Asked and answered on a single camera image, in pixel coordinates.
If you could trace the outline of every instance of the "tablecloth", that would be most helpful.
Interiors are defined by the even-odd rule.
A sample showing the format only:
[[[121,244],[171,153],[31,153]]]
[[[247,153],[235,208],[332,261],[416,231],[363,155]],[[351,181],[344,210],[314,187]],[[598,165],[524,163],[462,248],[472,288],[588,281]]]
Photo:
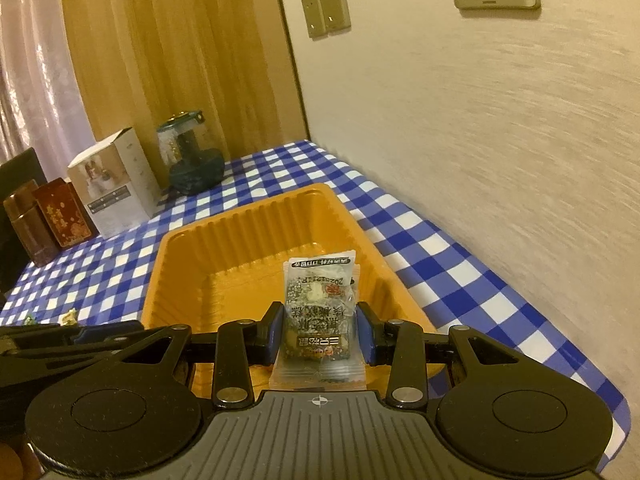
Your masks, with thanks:
[[[631,421],[620,391],[523,297],[439,227],[360,172],[309,141],[233,160],[225,179],[193,197],[168,197],[162,212],[116,237],[90,240],[46,267],[27,267],[0,312],[0,325],[60,322],[69,309],[81,324],[139,319],[162,237],[172,229],[287,190],[324,182],[398,274],[440,332],[466,324],[588,386],[607,403],[614,430],[602,468],[620,449]],[[444,393],[442,377],[430,381]]]

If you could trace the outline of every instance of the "orange plastic tray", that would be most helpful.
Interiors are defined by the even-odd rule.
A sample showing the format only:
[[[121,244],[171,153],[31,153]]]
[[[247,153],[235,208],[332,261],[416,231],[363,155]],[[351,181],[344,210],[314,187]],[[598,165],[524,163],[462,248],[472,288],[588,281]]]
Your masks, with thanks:
[[[260,200],[168,233],[142,312],[153,328],[187,323],[214,332],[228,321],[260,319],[272,301],[284,300],[282,263],[355,249],[359,297],[380,319],[413,321],[435,332],[396,274],[386,264],[334,192],[325,184]],[[429,369],[432,375],[441,366]],[[367,367],[367,387],[384,395],[389,367]],[[268,387],[271,369],[252,367],[256,395]],[[212,365],[198,365],[192,390],[210,395]]]

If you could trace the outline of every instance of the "snack packet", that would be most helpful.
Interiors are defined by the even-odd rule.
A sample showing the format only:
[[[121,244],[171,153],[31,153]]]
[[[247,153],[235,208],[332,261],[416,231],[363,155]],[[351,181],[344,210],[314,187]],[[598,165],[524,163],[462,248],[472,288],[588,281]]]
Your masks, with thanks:
[[[285,269],[284,351],[288,357],[350,356],[355,313],[355,251],[291,258]]]
[[[360,279],[355,256],[347,251],[283,263],[284,330],[271,389],[366,389],[355,322]]]

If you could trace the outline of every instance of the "pink curtain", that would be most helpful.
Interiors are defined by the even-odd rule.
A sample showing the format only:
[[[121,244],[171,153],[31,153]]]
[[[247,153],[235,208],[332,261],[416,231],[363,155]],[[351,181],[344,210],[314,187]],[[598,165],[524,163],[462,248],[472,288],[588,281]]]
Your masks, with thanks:
[[[33,146],[49,180],[95,140],[60,0],[0,0],[0,163]]]

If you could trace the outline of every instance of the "black chair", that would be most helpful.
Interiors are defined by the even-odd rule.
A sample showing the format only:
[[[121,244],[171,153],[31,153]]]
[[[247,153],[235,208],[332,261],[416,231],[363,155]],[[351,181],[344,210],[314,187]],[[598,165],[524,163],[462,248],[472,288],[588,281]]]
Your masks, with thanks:
[[[31,179],[39,186],[47,183],[33,148],[0,166],[0,309],[6,301],[5,294],[14,288],[15,282],[30,261],[2,207],[2,202]]]

